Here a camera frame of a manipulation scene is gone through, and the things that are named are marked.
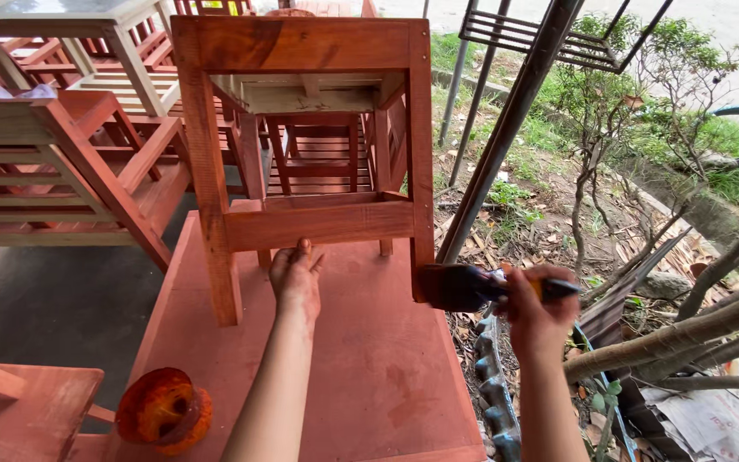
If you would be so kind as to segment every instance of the wooden table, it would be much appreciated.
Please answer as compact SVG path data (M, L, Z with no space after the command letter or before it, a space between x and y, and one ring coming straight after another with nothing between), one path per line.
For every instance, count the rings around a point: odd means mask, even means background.
M129 113L163 117L180 98L176 74L148 74L128 30L158 14L170 33L167 0L0 0L0 37L58 37L83 76L71 89L110 89ZM78 39L104 38L123 73L97 73ZM29 89L20 69L0 46L0 78Z
M130 383L178 367L213 400L207 436L177 457L112 436L105 460L219 460L258 370L275 299L255 252L238 254L245 317L217 327L197 211L187 215ZM412 301L408 242L326 246L299 460L486 460L443 311Z

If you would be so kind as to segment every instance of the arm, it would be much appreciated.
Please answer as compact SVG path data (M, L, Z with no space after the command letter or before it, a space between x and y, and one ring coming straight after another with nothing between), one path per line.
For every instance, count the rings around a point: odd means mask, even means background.
M541 304L528 279L575 282L568 269L541 266L508 275L505 309L520 363L521 460L589 462L563 375L563 345L580 311L575 295Z
M222 462L298 460L313 332L321 310L318 277L323 255L317 250L301 239L295 249L278 251L272 261L275 322Z

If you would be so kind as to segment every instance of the road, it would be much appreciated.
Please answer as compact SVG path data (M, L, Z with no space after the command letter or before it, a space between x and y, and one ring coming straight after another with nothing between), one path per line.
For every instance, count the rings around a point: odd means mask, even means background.
M605 13L612 16L620 6L620 0L586 0L580 14ZM538 22L544 15L545 1L512 0L509 16L526 21ZM627 11L649 20L662 2L654 0L632 0ZM420 17L423 3L419 1L375 0L376 7L386 17ZM457 32L467 5L457 0L431 0L429 2L430 28L436 32ZM479 9L485 12L498 11L497 0L479 0ZM739 44L739 0L676 0L666 16L685 17L695 27L712 32L715 41L723 47ZM739 70L727 78L734 91L720 105L739 104Z

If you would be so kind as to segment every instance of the hand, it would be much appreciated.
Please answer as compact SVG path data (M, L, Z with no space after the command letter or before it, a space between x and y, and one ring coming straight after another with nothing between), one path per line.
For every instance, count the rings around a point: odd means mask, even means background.
M512 268L507 275L509 297L496 309L506 312L511 325L512 351L522 367L539 362L560 363L563 344L580 312L577 295L541 303L529 279L557 278L576 282L566 268L541 265L527 270Z
M301 238L296 248L282 248L272 258L269 281L275 293L276 316L299 311L312 327L321 311L318 279L323 266L323 252Z

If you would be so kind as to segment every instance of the glass tabletop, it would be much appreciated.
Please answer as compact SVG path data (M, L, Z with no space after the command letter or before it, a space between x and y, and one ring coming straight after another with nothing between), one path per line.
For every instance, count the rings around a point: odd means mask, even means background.
M0 18L111 16L117 6L139 0L0 0Z

